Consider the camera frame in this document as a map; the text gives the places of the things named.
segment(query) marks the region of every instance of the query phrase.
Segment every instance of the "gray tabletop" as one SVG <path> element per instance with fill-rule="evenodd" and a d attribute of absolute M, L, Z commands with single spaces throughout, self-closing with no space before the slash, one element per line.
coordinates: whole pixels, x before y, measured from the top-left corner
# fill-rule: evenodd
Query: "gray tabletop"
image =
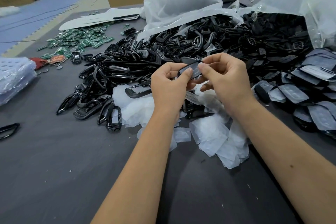
<path fill-rule="evenodd" d="M 71 15 L 67 20 L 87 15 Z M 128 21 L 142 29 L 145 20 Z M 118 41 L 125 22 L 107 35 Z M 59 26 L 22 53 L 36 57 L 35 49 L 55 36 Z M 86 53 L 104 51 L 88 48 Z M 49 67 L 14 99 L 0 107 L 0 124 L 21 123 L 18 133 L 0 142 L 0 223 L 90 223 L 123 169 L 137 131 L 108 132 L 96 116 L 76 120 L 70 111 L 56 116 L 62 100 L 74 91 L 84 65 L 69 60 L 63 69 Z M 299 136 L 336 163 L 336 144 L 328 138 L 298 129 L 289 114 L 268 107 Z M 182 127 L 188 127 L 183 120 Z M 228 170 L 209 158 L 192 140 L 179 143 L 168 159 L 157 223 L 300 223 L 271 172 L 253 147 L 250 158 Z"/>

